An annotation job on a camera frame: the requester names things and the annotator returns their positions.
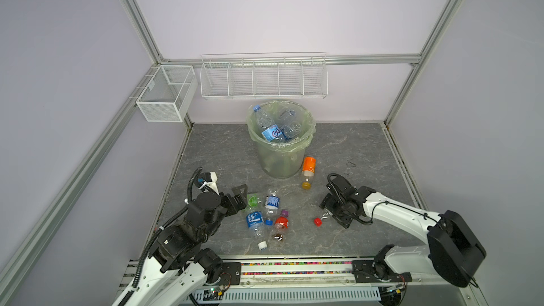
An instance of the trash bin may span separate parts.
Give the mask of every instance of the trash bin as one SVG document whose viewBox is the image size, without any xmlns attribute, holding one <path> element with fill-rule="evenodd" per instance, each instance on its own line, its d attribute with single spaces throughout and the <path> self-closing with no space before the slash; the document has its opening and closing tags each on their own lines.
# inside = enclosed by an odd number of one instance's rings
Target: trash bin
<svg viewBox="0 0 544 306">
<path fill-rule="evenodd" d="M 287 101 L 273 100 L 261 104 L 261 108 L 275 119 L 281 110 L 290 107 L 302 114 L 302 128 L 298 137 L 289 143 L 272 143 L 263 138 L 263 128 L 255 121 L 253 106 L 248 109 L 246 118 L 251 139 L 257 146 L 259 163 L 265 173 L 272 177 L 283 179 L 297 173 L 303 164 L 304 152 L 316 132 L 316 121 L 312 114 L 302 105 Z"/>
</svg>

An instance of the metal basket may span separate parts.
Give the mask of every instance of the metal basket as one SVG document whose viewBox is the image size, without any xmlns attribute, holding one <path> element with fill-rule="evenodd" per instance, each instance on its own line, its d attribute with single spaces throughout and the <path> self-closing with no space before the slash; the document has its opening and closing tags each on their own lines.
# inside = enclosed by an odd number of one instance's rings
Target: metal basket
<svg viewBox="0 0 544 306">
<path fill-rule="evenodd" d="M 212 100 L 327 96 L 325 54 L 282 55 L 202 56 L 202 97 Z"/>
<path fill-rule="evenodd" d="M 189 65 L 160 65 L 136 104 L 149 122 L 183 122 L 198 86 Z"/>
</svg>

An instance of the light blue bottle label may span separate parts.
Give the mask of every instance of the light blue bottle label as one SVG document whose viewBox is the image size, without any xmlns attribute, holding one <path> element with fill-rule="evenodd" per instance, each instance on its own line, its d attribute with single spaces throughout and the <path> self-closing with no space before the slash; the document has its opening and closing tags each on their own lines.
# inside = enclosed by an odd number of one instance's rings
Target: light blue bottle label
<svg viewBox="0 0 544 306">
<path fill-rule="evenodd" d="M 263 136 L 267 141 L 272 141 L 273 139 L 279 139 L 282 136 L 282 132 L 277 125 L 269 127 L 267 130 L 262 132 Z"/>
<path fill-rule="evenodd" d="M 268 209 L 278 209 L 280 207 L 280 198 L 276 196 L 267 196 L 264 206 Z"/>
<path fill-rule="evenodd" d="M 249 213 L 245 217 L 246 222 L 248 223 L 248 228 L 253 226 L 256 223 L 262 223 L 263 222 L 263 215 L 260 211 L 255 211 L 253 213 Z"/>
</svg>

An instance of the orange bottle label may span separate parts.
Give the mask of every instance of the orange bottle label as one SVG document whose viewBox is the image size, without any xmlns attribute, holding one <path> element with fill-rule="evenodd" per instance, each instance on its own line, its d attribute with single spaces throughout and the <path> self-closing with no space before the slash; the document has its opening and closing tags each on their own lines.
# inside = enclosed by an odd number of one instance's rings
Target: orange bottle label
<svg viewBox="0 0 544 306">
<path fill-rule="evenodd" d="M 316 159 L 311 156 L 305 157 L 303 163 L 303 171 L 304 170 L 309 170 L 312 173 L 316 173 Z"/>
</svg>

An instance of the gray marble tabletop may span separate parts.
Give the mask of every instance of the gray marble tabletop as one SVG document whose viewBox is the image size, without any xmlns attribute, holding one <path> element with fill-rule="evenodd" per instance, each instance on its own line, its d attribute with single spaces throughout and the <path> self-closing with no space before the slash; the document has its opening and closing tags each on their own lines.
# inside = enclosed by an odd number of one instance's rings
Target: gray marble tabletop
<svg viewBox="0 0 544 306">
<path fill-rule="evenodd" d="M 260 251 L 248 230 L 245 215 L 239 213 L 225 218 L 218 232 L 202 245 L 218 255 L 374 256 L 390 243 L 422 244 L 414 236 L 379 220 L 370 226 L 353 222 L 349 229 L 332 219 L 323 222 L 321 227 L 313 222 L 323 214 L 319 203 L 328 193 L 326 177 L 332 172 L 345 176 L 355 187 L 372 187 L 392 199 L 413 204 L 381 125 L 319 123 L 306 154 L 316 158 L 316 176 L 310 190 L 300 186 L 300 174 L 275 179 L 263 172 L 245 124 L 196 124 L 159 224 L 184 206 L 187 181 L 194 170 L 202 166 L 205 172 L 217 173 L 218 187 L 225 193 L 241 184 L 247 184 L 250 192 L 258 192 L 263 197 L 268 189 L 277 189 L 280 208 L 289 211 L 289 229 L 282 248 Z"/>
</svg>

